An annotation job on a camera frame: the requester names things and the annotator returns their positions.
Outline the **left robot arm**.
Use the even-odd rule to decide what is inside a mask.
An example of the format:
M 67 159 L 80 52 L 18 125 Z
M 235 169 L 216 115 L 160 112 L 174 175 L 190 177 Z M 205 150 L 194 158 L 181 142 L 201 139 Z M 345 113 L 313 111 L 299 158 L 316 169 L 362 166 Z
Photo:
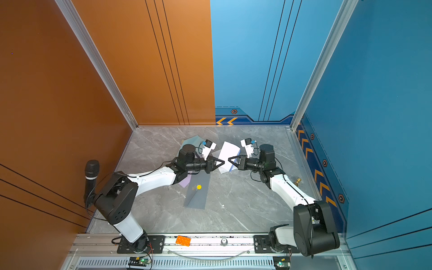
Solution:
M 148 252 L 150 240 L 145 230 L 138 224 L 131 209 L 135 198 L 147 191 L 159 187 L 180 183 L 194 172 L 204 171 L 209 174 L 225 164 L 224 160 L 208 155 L 200 157 L 196 147 L 184 145 L 177 157 L 151 172 L 139 174 L 125 174 L 114 172 L 99 193 L 96 193 L 96 182 L 100 172 L 100 163 L 90 160 L 85 165 L 85 193 L 86 208 L 95 206 L 105 220 L 121 234 L 134 253 Z

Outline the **grey envelope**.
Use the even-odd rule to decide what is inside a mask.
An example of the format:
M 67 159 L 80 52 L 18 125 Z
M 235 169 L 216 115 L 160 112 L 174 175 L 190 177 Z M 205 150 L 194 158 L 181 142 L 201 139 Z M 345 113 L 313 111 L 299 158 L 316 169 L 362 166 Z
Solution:
M 192 175 L 183 206 L 192 209 L 205 209 L 209 184 L 210 174 L 200 172 Z M 202 186 L 201 190 L 197 189 L 197 185 Z

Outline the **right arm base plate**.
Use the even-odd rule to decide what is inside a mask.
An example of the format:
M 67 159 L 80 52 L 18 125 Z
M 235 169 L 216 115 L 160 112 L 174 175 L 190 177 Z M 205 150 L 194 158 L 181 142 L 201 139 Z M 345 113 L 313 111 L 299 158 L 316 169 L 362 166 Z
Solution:
M 280 253 L 280 254 L 300 254 L 300 251 L 290 245 L 276 246 L 272 245 L 272 241 L 268 235 L 254 235 L 254 251 L 257 254 Z

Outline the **blue floral letter paper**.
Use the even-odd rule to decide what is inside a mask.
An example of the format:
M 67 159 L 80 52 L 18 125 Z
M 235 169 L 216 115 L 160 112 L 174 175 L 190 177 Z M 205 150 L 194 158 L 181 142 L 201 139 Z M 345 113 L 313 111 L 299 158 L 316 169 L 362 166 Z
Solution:
M 231 157 L 238 156 L 240 154 L 240 148 L 232 143 L 225 141 L 219 153 L 219 159 L 225 162 L 224 165 L 218 168 L 221 174 L 231 172 L 236 167 L 228 160 Z

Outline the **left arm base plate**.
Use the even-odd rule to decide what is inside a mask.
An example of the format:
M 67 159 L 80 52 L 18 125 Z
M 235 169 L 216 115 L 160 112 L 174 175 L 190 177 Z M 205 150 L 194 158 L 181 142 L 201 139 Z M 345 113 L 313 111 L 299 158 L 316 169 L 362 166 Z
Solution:
M 118 254 L 161 254 L 164 249 L 164 235 L 143 235 L 136 242 L 130 243 L 124 236 L 112 239 L 118 245 Z

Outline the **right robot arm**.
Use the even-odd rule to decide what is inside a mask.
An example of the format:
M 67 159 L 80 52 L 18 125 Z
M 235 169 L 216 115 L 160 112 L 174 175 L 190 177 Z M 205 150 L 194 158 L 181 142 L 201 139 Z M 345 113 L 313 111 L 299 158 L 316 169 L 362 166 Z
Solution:
M 275 192 L 293 212 L 292 225 L 270 229 L 270 247 L 277 253 L 296 248 L 303 256 L 338 249 L 340 238 L 332 210 L 325 201 L 308 196 L 284 172 L 272 145 L 259 147 L 257 158 L 238 155 L 228 161 L 240 171 L 258 173 L 271 191 Z

